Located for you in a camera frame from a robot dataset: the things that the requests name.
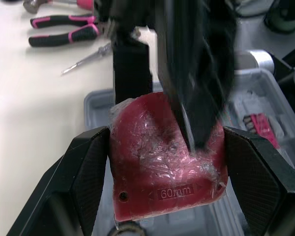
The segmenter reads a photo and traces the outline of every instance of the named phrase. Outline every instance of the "red plastic wrap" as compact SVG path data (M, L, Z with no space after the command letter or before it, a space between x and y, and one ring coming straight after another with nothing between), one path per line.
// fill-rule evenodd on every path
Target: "red plastic wrap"
M220 124L206 150L190 154L162 92L125 101L113 112L109 158L117 221L209 204L221 197L228 175Z

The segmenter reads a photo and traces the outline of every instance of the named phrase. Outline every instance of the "black handle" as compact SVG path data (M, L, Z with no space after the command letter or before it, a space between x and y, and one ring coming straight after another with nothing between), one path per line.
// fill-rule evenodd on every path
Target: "black handle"
M33 18L30 20L30 24L36 29L62 25L85 26L94 23L95 19L96 17L91 14L79 16L55 15Z
M29 44L32 47L56 47L79 41L95 40L98 33L94 24L88 24L70 33L30 37Z

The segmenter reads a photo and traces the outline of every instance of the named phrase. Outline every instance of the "gray plastic tray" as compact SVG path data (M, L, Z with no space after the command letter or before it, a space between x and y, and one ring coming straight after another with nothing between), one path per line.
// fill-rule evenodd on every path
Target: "gray plastic tray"
M154 84L154 91L161 90L160 84ZM113 97L112 89L91 92L86 96L84 100L86 130L109 124L108 114L114 105ZM284 132L284 136L278 139L280 152L295 168L295 115L273 75L262 69L236 72L236 83L221 117L223 125L245 129L242 117L261 112L277 120ZM107 161L94 236L106 236L115 225L112 192L113 178ZM230 180L224 197L213 204L143 219L139 223L149 236L250 235Z

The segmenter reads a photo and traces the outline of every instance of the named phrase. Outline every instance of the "screwdriver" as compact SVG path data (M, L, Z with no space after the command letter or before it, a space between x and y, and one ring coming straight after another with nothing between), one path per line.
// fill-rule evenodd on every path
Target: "screwdriver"
M72 69L86 63L89 62L93 59L100 59L104 56L109 55L112 52L112 44L108 43L103 47L100 47L95 53L92 53L91 55L87 56L86 58L83 58L82 60L78 61L77 63L75 63L73 66L65 69L64 71L61 72L61 75L64 75L66 73L68 73L69 71L71 71Z

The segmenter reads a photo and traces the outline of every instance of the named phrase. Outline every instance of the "metal cylinder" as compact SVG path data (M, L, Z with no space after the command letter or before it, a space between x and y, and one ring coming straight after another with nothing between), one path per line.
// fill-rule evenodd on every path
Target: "metal cylinder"
M264 50L247 50L235 52L236 70L263 68L274 73L272 56Z

